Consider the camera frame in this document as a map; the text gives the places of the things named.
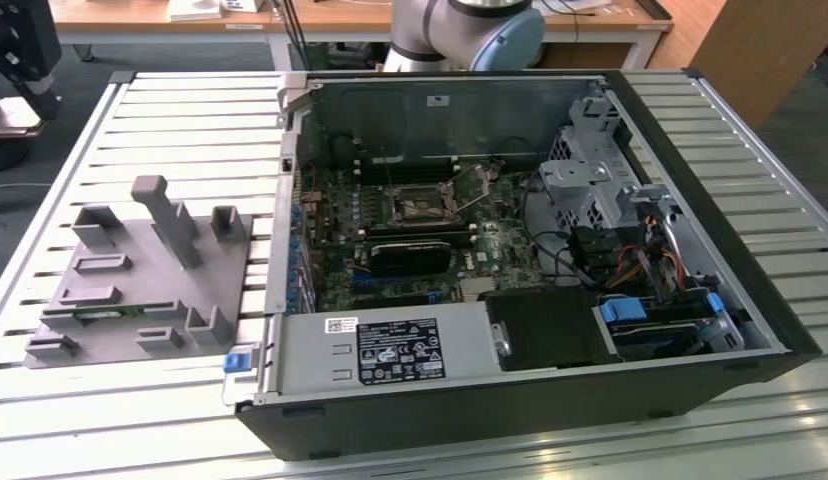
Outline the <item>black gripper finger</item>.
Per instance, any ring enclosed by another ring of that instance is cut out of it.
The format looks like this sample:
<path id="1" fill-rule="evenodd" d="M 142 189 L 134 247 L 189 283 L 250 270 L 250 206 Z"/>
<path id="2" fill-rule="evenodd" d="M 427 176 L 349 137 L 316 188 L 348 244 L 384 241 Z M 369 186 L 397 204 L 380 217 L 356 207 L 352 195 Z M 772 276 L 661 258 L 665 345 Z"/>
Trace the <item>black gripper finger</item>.
<path id="1" fill-rule="evenodd" d="M 54 120 L 61 107 L 61 99 L 52 90 L 53 84 L 54 77 L 52 74 L 37 81 L 17 83 L 18 93 L 44 120 Z"/>

